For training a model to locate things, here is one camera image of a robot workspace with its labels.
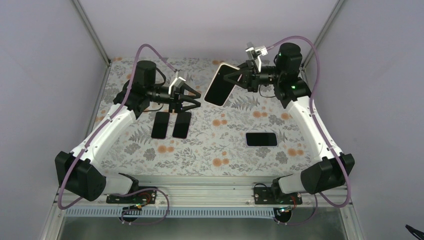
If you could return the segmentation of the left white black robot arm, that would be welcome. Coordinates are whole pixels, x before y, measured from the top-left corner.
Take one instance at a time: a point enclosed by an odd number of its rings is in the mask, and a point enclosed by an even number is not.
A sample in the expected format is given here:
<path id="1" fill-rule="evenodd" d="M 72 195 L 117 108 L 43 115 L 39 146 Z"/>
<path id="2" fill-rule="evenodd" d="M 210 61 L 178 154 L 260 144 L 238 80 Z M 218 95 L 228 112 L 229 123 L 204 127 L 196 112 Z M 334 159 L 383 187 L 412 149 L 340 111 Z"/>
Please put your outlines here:
<path id="1" fill-rule="evenodd" d="M 198 101 L 201 94 L 185 83 L 187 78 L 183 73 L 176 72 L 170 85 L 166 86 L 156 83 L 159 72 L 153 61 L 138 61 L 133 79 L 124 84 L 100 124 L 70 152 L 61 151 L 55 157 L 61 190 L 88 201 L 101 195 L 118 194 L 131 203 L 139 197 L 138 181 L 127 173 L 105 173 L 101 169 L 102 158 L 151 103 L 165 104 L 171 113 L 184 113 L 201 106 Z"/>

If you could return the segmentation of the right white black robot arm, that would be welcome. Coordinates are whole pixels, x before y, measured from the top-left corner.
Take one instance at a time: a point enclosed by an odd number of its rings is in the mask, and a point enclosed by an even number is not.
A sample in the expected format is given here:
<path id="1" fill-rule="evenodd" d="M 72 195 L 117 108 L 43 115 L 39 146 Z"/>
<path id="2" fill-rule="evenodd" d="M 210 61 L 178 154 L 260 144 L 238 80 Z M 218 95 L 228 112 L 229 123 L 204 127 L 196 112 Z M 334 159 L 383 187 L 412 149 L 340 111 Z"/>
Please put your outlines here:
<path id="1" fill-rule="evenodd" d="M 248 60 L 235 72 L 224 75 L 224 80 L 255 93 L 260 86 L 273 85 L 276 98 L 297 122 L 313 162 L 300 173 L 274 179 L 270 191 L 272 200 L 282 204 L 292 193 L 313 195 L 343 185 L 349 187 L 354 157 L 344 153 L 335 143 L 316 109 L 312 91 L 300 76 L 301 48 L 291 42 L 283 43 L 273 66 L 262 64 L 261 57 L 268 53 L 265 46 L 255 47 L 248 43 L 245 51 Z"/>

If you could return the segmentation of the phone in grey case bottom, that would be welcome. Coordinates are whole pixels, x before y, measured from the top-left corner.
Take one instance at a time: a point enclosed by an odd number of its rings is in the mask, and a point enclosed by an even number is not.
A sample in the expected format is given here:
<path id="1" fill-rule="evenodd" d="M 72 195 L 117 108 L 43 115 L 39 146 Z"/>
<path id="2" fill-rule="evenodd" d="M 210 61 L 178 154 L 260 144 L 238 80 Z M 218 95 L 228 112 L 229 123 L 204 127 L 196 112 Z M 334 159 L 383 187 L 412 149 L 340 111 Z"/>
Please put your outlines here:
<path id="1" fill-rule="evenodd" d="M 247 132 L 245 134 L 248 147 L 277 147 L 277 135 L 273 132 Z"/>

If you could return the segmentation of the floral table mat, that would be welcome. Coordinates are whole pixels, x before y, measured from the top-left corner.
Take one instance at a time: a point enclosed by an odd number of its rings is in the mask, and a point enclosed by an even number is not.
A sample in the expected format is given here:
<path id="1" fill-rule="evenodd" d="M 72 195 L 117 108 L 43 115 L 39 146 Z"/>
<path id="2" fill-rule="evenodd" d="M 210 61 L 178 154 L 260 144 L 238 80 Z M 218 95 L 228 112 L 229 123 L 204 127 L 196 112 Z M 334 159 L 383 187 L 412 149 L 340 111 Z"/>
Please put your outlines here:
<path id="1" fill-rule="evenodd" d="M 100 164 L 106 173 L 162 176 L 271 176 L 300 172 L 312 164 L 310 149 L 296 121 L 274 97 L 274 88 L 258 93 L 235 87 L 223 106 L 202 102 L 191 112 L 187 138 L 151 138 L 157 110 L 151 103 L 111 146 Z M 275 133 L 278 146 L 250 147 L 246 133 Z"/>

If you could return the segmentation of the black object bottom corner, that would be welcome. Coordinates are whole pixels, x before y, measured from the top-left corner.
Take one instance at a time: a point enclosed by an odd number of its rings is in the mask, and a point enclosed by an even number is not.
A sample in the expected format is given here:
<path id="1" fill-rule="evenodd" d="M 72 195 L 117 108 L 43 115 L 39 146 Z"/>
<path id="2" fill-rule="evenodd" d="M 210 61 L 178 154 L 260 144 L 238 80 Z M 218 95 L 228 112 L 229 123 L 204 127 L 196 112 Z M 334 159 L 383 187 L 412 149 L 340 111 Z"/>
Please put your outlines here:
<path id="1" fill-rule="evenodd" d="M 412 234 L 418 240 L 424 240 L 424 232 L 420 231 L 408 224 L 405 225 L 405 228 L 408 230 L 410 234 Z"/>

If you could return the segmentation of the right aluminium corner post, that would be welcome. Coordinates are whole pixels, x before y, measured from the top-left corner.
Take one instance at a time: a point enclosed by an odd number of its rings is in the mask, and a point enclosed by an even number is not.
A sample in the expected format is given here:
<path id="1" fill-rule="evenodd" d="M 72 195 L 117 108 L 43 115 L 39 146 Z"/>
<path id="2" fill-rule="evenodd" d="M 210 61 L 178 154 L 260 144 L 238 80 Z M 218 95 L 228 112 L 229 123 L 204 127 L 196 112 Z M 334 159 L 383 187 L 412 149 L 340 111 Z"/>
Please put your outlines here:
<path id="1" fill-rule="evenodd" d="M 318 36 L 316 37 L 315 41 L 313 42 L 316 49 L 320 46 L 322 41 L 324 40 L 325 36 L 327 35 L 328 31 L 330 30 L 331 26 L 333 25 L 334 21 L 338 17 L 340 11 L 342 10 L 343 6 L 345 5 L 346 0 L 337 0 L 334 7 L 332 8 L 327 20 L 325 21 L 324 25 L 322 26 Z M 312 58 L 314 57 L 315 53 L 313 49 L 311 49 L 305 60 L 303 61 L 303 67 L 307 67 Z"/>

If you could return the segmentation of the aluminium corner post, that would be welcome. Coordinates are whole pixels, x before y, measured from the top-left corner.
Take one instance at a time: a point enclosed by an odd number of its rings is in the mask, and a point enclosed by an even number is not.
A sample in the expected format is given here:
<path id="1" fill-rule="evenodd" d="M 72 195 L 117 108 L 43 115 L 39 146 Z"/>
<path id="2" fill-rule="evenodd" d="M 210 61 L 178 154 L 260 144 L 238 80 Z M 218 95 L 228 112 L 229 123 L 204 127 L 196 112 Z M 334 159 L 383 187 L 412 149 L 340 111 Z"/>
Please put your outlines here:
<path id="1" fill-rule="evenodd" d="M 87 30 L 91 40 L 93 41 L 98 53 L 100 54 L 101 58 L 103 59 L 103 61 L 105 62 L 105 64 L 107 66 L 110 65 L 110 58 L 108 56 L 108 54 L 106 53 L 106 50 L 103 46 L 103 44 L 101 43 L 101 40 L 99 38 L 99 36 L 97 35 L 93 24 L 91 23 L 88 14 L 86 13 L 82 3 L 80 0 L 71 0 L 72 4 L 74 5 L 85 29 Z"/>
<path id="2" fill-rule="evenodd" d="M 334 7 L 332 8 L 327 20 L 325 21 L 324 25 L 322 26 L 318 36 L 316 37 L 315 41 L 313 42 L 316 49 L 320 46 L 322 41 L 324 40 L 325 36 L 327 35 L 328 31 L 330 30 L 331 26 L 333 25 L 334 21 L 338 17 L 340 11 L 342 10 L 343 6 L 345 5 L 346 0 L 337 0 Z M 311 49 L 305 60 L 303 61 L 303 67 L 307 67 L 312 58 L 314 57 L 315 53 L 313 49 Z"/>

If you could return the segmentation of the left aluminium corner post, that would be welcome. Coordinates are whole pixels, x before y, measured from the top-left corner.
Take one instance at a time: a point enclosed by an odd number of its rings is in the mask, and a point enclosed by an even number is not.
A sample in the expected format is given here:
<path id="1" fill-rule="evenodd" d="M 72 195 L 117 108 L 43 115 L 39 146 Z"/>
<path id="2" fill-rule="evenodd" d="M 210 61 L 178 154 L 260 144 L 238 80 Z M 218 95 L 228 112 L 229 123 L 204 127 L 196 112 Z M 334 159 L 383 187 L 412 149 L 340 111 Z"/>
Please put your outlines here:
<path id="1" fill-rule="evenodd" d="M 106 53 L 106 50 L 103 46 L 103 44 L 101 43 L 101 40 L 99 38 L 99 36 L 97 35 L 93 24 L 91 23 L 88 14 L 86 13 L 82 3 L 80 0 L 71 0 L 72 4 L 74 5 L 85 29 L 87 30 L 91 40 L 93 41 L 98 53 L 100 54 L 101 58 L 103 59 L 103 61 L 105 62 L 105 64 L 107 66 L 110 65 L 110 58 L 108 56 L 108 54 Z"/>

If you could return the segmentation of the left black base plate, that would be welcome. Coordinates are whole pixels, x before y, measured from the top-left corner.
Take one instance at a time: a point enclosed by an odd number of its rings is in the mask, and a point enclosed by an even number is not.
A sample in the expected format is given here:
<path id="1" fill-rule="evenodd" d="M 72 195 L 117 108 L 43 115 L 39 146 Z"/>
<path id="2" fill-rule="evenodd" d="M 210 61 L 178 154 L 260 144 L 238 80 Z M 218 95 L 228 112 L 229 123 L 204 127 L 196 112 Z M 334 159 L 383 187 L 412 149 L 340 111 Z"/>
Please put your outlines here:
<path id="1" fill-rule="evenodd" d="M 154 186 L 139 186 L 137 190 L 132 190 L 130 193 L 130 196 L 108 195 L 106 203 L 130 205 L 154 204 L 158 191 Z"/>

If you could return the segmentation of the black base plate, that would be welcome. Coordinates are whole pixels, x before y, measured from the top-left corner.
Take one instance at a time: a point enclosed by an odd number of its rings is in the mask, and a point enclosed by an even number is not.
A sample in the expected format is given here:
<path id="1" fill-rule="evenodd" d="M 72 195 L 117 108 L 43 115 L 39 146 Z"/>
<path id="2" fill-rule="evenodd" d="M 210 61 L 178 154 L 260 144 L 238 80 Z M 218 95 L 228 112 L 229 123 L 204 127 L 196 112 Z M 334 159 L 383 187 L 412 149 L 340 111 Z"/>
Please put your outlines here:
<path id="1" fill-rule="evenodd" d="M 154 186 L 139 186 L 137 190 L 132 190 L 130 193 L 130 196 L 108 195 L 106 203 L 130 205 L 154 204 L 158 191 Z"/>
<path id="2" fill-rule="evenodd" d="M 253 187 L 253 199 L 256 205 L 302 205 L 299 193 L 277 193 L 271 187 L 256 185 Z"/>

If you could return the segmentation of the aluminium rail frame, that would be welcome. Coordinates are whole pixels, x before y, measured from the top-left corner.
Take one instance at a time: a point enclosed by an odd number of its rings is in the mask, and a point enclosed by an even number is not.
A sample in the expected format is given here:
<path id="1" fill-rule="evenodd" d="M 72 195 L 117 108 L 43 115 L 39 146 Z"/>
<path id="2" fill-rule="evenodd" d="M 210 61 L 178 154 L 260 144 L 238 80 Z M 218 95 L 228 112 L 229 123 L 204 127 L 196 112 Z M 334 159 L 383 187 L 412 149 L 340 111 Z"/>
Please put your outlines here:
<path id="1" fill-rule="evenodd" d="M 146 207 L 273 208 L 257 205 L 254 185 L 270 184 L 271 177 L 140 176 L 140 183 L 160 189 Z M 321 197 L 303 194 L 290 225 L 273 218 L 160 218 L 138 217 L 131 225 L 118 217 L 66 216 L 52 206 L 42 231 L 43 240 L 362 240 L 354 206 L 333 208 Z M 124 207 L 106 197 L 80 201 L 73 207 Z"/>

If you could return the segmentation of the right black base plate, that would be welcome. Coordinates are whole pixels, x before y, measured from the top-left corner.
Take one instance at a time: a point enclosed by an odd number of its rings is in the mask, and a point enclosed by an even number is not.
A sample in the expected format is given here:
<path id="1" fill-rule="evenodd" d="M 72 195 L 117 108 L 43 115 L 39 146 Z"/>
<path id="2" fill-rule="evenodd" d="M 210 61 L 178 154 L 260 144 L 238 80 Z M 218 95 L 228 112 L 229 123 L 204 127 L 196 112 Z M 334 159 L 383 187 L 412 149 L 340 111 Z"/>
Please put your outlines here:
<path id="1" fill-rule="evenodd" d="M 277 193 L 271 187 L 256 185 L 253 187 L 253 199 L 256 205 L 302 205 L 299 193 Z"/>

